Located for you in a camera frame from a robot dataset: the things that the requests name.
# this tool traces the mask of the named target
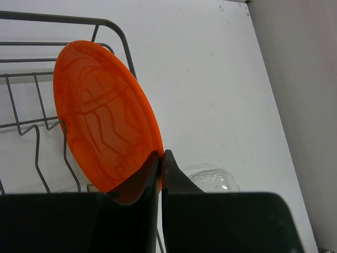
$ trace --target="dish rack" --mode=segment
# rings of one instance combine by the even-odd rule
[[[105,26],[111,30],[113,30],[121,39],[123,49],[125,52],[128,68],[130,72],[134,75],[136,78],[136,73],[134,69],[134,65],[132,62],[130,50],[127,44],[126,37],[123,33],[123,31],[113,22],[104,20],[104,19],[99,19],[99,18],[85,18],[85,17],[70,17],[70,16],[59,16],[59,15],[45,15],[45,14],[32,14],[32,13],[17,13],[17,12],[5,12],[5,11],[0,11],[0,19],[2,20],[14,20],[14,21],[36,21],[36,22],[49,22],[49,23],[63,23],[63,24],[80,24],[80,25],[91,25],[93,26],[93,32],[92,32],[92,37],[91,41],[95,42],[97,32],[100,26]],[[65,46],[70,42],[0,42],[0,46],[34,46],[34,47],[44,47],[44,46]],[[113,49],[106,43],[98,43],[99,45],[105,47],[108,49],[110,52],[114,53]],[[43,58],[31,58],[31,59],[0,59],[0,64],[6,64],[6,63],[44,63],[44,62],[55,62],[56,58],[51,58],[51,57],[43,57]],[[5,124],[0,125],[0,130],[3,129],[8,129],[12,127],[17,128],[17,132],[19,135],[23,136],[31,131],[36,132],[36,145],[35,145],[35,169],[36,172],[46,190],[47,193],[51,193],[50,187],[48,186],[45,177],[43,173],[41,172],[40,166],[39,166],[39,152],[40,152],[40,128],[45,127],[48,131],[54,129],[56,126],[61,124],[64,128],[63,132],[63,160],[64,160],[64,165],[67,167],[69,170],[74,182],[76,183],[77,187],[77,192],[81,192],[81,185],[80,181],[78,179],[78,176],[74,172],[74,169],[70,165],[67,157],[67,144],[66,144],[66,139],[67,139],[67,130],[66,130],[66,125],[62,120],[58,120],[57,116],[46,116],[45,112],[45,106],[42,100],[42,95],[40,91],[40,86],[39,86],[39,81],[38,77],[40,76],[51,76],[53,75],[52,71],[49,72],[20,72],[20,73],[0,73],[0,79],[5,80],[5,84],[8,88],[8,94],[9,98],[11,100],[11,105],[14,113],[14,118],[15,122],[9,122]],[[41,112],[43,117],[42,118],[37,118],[37,119],[32,119],[32,120],[26,120],[26,121],[20,121],[16,109],[16,103],[13,98],[13,91],[11,87],[11,78],[13,77],[33,77],[34,82],[35,82],[35,87],[36,87],[36,92],[38,95],[38,102],[41,107]],[[38,126],[37,123],[44,123],[44,126]],[[22,130],[21,126],[23,125],[29,125],[29,127],[25,130]],[[86,191],[91,191],[91,187],[93,187],[92,184],[87,184],[86,185]],[[6,189],[3,187],[3,184],[1,182],[0,178],[0,192],[1,194],[6,194]],[[160,246],[161,252],[163,252],[163,246],[157,231],[157,239],[158,239],[158,244]]]

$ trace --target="white surface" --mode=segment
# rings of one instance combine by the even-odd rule
[[[337,251],[337,1],[249,8],[317,245]]]
[[[1,2],[0,9],[100,17],[118,24],[128,39],[164,147],[173,150],[179,166],[212,163],[234,175],[241,191],[278,193],[291,208],[307,252],[314,252],[311,227],[247,6],[216,0],[100,3],[22,0]],[[2,22],[1,26],[6,31],[2,40],[20,41],[36,41],[36,36],[44,41],[90,39],[93,31],[93,27],[76,26],[74,32],[74,26],[20,22]],[[100,28],[96,41],[107,42],[125,62],[120,41],[108,29]],[[17,50],[10,48],[3,54],[18,56]],[[0,95],[0,101],[8,96]],[[26,95],[18,101],[33,103],[23,98]],[[53,103],[51,96],[46,101]],[[23,109],[29,111],[28,117],[39,111],[27,105]],[[2,160],[14,160],[3,146],[0,155]],[[33,165],[28,155],[32,154],[17,157],[15,167]],[[4,168],[13,166],[7,162]],[[12,178],[8,173],[2,169],[0,177]]]

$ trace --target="clear glass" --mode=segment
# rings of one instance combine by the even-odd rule
[[[184,172],[204,192],[240,192],[237,180],[229,172],[211,164],[188,166]]]

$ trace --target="gray wire rack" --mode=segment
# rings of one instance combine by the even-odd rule
[[[136,73],[134,70],[134,66],[133,66],[133,62],[131,59],[131,54],[130,54],[130,50],[128,48],[128,44],[126,41],[126,37],[123,33],[123,31],[113,22],[108,21],[108,20],[104,20],[104,19],[100,19],[100,18],[85,18],[85,17],[71,17],[71,16],[59,16],[59,15],[46,15],[46,14],[33,14],[33,13],[18,13],[18,12],[5,12],[5,11],[0,11],[0,20],[18,20],[18,21],[37,21],[37,22],[52,22],[52,23],[65,23],[65,24],[83,24],[83,25],[92,25],[94,26],[94,30],[93,30],[93,34],[92,34],[92,38],[91,41],[95,42],[96,39],[96,35],[98,32],[98,29],[100,26],[106,26],[110,29],[112,29],[115,33],[117,33],[117,35],[120,37],[122,44],[123,44],[123,49],[126,55],[126,60],[128,63],[128,68],[130,70],[130,72],[134,75],[134,77],[136,78]],[[0,42],[0,46],[65,46],[67,45],[69,42]],[[114,53],[114,51],[112,50],[112,48],[104,43],[98,43],[99,45],[107,48],[110,52]],[[0,59],[0,63],[32,63],[32,62],[55,62],[56,58],[39,58],[39,59]],[[53,120],[57,120],[57,116],[53,116],[53,117],[46,117],[46,113],[45,113],[45,109],[44,109],[44,104],[42,101],[42,97],[41,97],[41,93],[40,93],[40,89],[39,89],[39,83],[38,83],[38,77],[39,76],[43,76],[43,75],[53,75],[53,72],[29,72],[29,73],[15,73],[15,74],[11,74],[11,73],[4,73],[4,74],[0,74],[0,78],[4,78],[5,82],[7,84],[8,87],[8,92],[9,92],[9,97],[11,99],[11,104],[12,104],[12,108],[13,108],[13,113],[14,113],[14,117],[15,117],[15,122],[12,123],[7,123],[7,124],[2,124],[0,125],[0,129],[4,129],[4,128],[9,128],[9,127],[17,127],[17,131],[19,133],[19,135],[25,135],[27,132],[30,132],[31,130],[35,130],[36,132],[36,146],[35,146],[35,168],[37,171],[38,176],[40,177],[44,188],[46,189],[47,193],[51,193],[48,184],[46,183],[46,180],[44,179],[43,174],[41,173],[41,170],[39,168],[38,165],[38,155],[39,155],[39,146],[40,146],[40,132],[39,132],[39,128],[36,125],[36,123],[38,122],[44,122],[45,127],[47,128],[48,131],[52,130],[54,127],[56,127],[57,125],[61,124],[64,128],[64,136],[63,136],[63,158],[64,158],[64,162],[67,166],[67,168],[69,169],[76,185],[77,185],[77,191],[81,192],[81,186],[80,186],[80,182],[76,176],[76,174],[74,173],[74,170],[72,169],[71,165],[68,162],[67,159],[67,155],[66,155],[66,140],[67,140],[67,129],[66,129],[66,125],[62,120],[58,120],[57,122],[55,122],[54,124],[50,125],[49,122],[53,121]],[[43,114],[43,118],[41,119],[34,119],[34,120],[28,120],[28,121],[20,121],[17,115],[17,111],[16,111],[16,105],[13,99],[13,93],[12,93],[12,89],[11,89],[11,78],[12,77],[18,77],[18,76],[23,76],[23,77],[28,77],[28,76],[33,76],[34,77],[34,81],[35,81],[35,85],[36,85],[36,92],[39,98],[39,103],[41,106],[41,110],[42,110],[42,114]],[[30,126],[22,131],[21,129],[21,125],[29,125]],[[88,184],[86,186],[87,191],[89,191],[89,187],[92,186],[92,184]],[[1,179],[0,179],[0,192],[1,194],[5,194],[5,189],[1,183]],[[160,236],[157,230],[157,239],[158,239],[158,244],[160,247],[160,251],[164,252],[163,250],[163,246],[160,240]]]

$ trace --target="gray wall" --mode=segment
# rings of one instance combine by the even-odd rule
[[[248,6],[316,242],[337,251],[337,1]]]

